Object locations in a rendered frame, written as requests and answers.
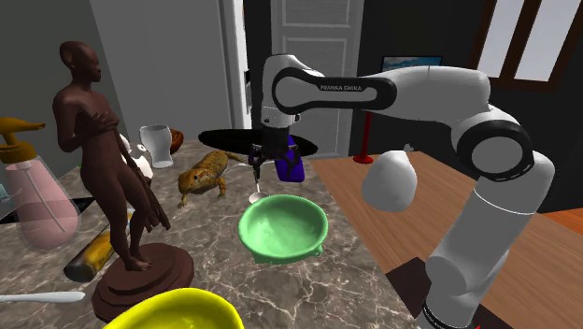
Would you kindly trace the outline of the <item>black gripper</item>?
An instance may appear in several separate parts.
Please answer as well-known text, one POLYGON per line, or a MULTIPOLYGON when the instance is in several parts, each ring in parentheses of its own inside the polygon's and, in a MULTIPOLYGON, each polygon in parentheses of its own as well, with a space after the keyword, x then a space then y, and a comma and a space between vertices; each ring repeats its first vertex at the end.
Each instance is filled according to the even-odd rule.
POLYGON ((301 160, 299 147, 296 144, 289 146, 289 127, 263 126, 262 145, 252 144, 249 150, 248 164, 253 169, 254 179, 261 178, 261 165, 266 158, 277 158, 285 155, 288 168, 295 168, 301 160))

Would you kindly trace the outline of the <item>silver spoon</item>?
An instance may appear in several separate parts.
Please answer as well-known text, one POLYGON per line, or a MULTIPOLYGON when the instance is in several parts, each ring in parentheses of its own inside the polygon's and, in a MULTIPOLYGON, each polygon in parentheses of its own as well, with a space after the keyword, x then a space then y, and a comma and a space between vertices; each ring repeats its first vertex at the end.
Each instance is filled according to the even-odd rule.
POLYGON ((249 196, 249 202, 251 204, 269 196, 269 193, 263 192, 260 187, 260 182, 258 179, 255 179, 255 186, 256 191, 249 196))

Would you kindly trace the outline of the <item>blue bottle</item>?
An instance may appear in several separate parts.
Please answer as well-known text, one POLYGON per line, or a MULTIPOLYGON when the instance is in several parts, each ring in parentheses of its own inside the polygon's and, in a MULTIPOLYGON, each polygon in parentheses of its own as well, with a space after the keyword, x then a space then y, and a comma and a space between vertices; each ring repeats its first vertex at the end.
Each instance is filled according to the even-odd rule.
MULTIPOLYGON (((289 136, 289 146, 296 144, 292 136, 289 136)), ((284 182, 303 182, 305 179, 305 171, 303 168, 302 159, 295 168, 288 168, 285 162, 285 155, 282 157, 273 158, 277 171, 277 177, 284 182)))

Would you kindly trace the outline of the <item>orange lizard figure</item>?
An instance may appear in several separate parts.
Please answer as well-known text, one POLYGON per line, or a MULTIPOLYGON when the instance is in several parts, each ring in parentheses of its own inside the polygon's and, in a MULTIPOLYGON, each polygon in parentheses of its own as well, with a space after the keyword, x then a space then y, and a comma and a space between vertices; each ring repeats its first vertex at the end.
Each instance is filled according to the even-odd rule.
POLYGON ((187 204, 190 194, 203 194, 216 187, 219 188, 219 199, 226 196, 226 183, 222 174, 227 168, 230 160, 246 164, 247 161, 241 156, 224 150, 214 150, 203 157, 190 170, 178 176, 178 190, 181 193, 181 200, 177 208, 183 208, 187 204))

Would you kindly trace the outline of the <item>green bowl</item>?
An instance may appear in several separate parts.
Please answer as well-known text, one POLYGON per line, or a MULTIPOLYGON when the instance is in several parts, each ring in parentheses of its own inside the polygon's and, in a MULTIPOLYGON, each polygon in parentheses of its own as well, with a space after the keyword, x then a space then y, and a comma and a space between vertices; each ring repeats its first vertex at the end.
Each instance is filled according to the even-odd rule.
POLYGON ((320 206, 301 196, 279 194, 250 205, 240 218, 238 234, 255 263, 285 265, 320 256, 328 228, 320 206))

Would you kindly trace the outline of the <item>red stand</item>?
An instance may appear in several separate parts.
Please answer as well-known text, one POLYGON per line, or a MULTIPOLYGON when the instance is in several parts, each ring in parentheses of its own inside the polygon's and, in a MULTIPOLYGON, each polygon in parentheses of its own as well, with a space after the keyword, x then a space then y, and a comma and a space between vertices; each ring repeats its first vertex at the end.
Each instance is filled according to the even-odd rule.
POLYGON ((364 121, 364 128, 363 128, 363 141, 361 151, 358 155, 353 157, 353 161, 359 164, 371 164, 374 159, 368 155, 368 143, 369 143, 369 134, 370 134, 370 126, 371 126, 371 118, 372 113, 367 112, 365 115, 364 121))

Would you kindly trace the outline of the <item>white cup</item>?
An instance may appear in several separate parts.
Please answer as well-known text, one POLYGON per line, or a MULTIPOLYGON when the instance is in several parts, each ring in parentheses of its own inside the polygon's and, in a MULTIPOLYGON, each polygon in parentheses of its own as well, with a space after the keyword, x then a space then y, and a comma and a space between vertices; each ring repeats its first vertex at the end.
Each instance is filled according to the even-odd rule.
POLYGON ((170 154, 172 135, 167 125, 142 126, 139 135, 142 145, 149 152, 153 168, 166 168, 173 165, 174 161, 170 154))

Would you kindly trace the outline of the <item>white door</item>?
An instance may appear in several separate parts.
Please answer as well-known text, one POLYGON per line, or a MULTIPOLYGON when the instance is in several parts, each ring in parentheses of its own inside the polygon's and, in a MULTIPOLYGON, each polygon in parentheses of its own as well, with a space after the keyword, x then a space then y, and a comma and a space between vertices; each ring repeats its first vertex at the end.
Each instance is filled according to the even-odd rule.
MULTIPOLYGON (((295 55, 325 76, 357 74, 364 0, 270 0, 272 52, 295 55)), ((347 157, 352 112, 313 109, 291 133, 313 142, 316 158, 347 157)))

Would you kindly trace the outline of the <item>small white pitcher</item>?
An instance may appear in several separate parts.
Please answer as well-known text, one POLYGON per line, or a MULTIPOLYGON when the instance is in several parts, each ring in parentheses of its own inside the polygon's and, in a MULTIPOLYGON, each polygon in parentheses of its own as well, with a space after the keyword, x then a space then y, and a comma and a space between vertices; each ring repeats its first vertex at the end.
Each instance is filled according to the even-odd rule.
POLYGON ((144 153, 147 151, 147 149, 143 145, 137 144, 136 146, 138 149, 138 157, 135 157, 133 155, 133 150, 132 150, 131 144, 127 140, 127 138, 123 134, 120 134, 120 138, 121 138, 121 141, 122 141, 123 145, 125 146, 127 152, 130 154, 131 158, 135 161, 136 165, 139 167, 142 174, 146 178, 152 179, 153 171, 151 169, 149 161, 144 156, 144 153))

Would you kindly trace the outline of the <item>brown human statue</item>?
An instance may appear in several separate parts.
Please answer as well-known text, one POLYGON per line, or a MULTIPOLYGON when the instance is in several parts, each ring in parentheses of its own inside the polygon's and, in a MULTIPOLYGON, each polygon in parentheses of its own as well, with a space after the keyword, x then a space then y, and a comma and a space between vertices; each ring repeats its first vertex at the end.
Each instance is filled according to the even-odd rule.
POLYGON ((117 253, 92 295, 98 319, 111 322, 158 293, 188 287, 193 260, 181 248, 163 243, 141 245, 145 231, 170 226, 157 198, 123 145, 118 117, 105 97, 92 90, 101 78, 94 50, 66 41, 60 56, 72 80, 53 100, 61 150, 82 150, 80 177, 109 223, 109 243, 117 253))

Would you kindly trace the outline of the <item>yellow bowl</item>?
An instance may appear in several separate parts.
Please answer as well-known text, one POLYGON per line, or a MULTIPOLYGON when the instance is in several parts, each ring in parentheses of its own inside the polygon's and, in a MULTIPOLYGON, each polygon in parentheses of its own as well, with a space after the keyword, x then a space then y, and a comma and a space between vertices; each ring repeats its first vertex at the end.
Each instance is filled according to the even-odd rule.
POLYGON ((159 293, 124 311, 103 329, 245 329, 235 307, 197 288, 159 293))

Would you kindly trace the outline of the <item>dark robot stand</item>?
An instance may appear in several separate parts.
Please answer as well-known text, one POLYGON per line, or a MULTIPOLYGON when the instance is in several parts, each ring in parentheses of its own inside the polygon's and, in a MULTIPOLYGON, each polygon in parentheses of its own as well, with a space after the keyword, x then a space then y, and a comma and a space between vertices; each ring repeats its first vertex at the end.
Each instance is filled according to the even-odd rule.
MULTIPOLYGON (((421 305, 429 292, 431 282, 425 272, 425 263, 418 257, 394 268, 386 274, 413 317, 421 313, 421 305)), ((475 329, 513 329, 487 308, 479 305, 472 319, 475 329)))

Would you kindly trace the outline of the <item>yellow brown cylinder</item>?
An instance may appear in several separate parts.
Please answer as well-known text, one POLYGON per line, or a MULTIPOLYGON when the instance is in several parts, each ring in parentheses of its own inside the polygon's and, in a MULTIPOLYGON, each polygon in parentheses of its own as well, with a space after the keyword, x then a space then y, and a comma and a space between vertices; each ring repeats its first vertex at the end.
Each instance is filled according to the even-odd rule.
POLYGON ((80 283, 91 282, 114 253, 107 224, 65 267, 65 276, 80 283))

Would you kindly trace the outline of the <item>pink soap dispenser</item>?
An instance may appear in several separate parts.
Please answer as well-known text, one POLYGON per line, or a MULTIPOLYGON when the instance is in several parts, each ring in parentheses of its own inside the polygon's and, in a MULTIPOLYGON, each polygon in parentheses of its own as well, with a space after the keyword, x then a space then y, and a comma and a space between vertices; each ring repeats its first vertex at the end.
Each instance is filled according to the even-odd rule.
POLYGON ((79 227, 77 205, 37 155, 19 140, 19 132, 44 128, 43 123, 0 117, 0 163, 6 166, 7 197, 15 206, 21 233, 37 250, 53 250, 73 237, 79 227))

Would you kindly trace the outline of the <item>wall picture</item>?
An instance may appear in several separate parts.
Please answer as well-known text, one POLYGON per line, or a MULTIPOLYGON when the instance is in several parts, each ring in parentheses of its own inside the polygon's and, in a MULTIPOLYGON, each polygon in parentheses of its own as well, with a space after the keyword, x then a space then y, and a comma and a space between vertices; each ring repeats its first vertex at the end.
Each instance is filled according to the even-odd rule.
POLYGON ((381 71, 390 71, 412 66, 435 66, 443 63, 442 56, 415 56, 415 57, 395 57, 384 56, 381 71))

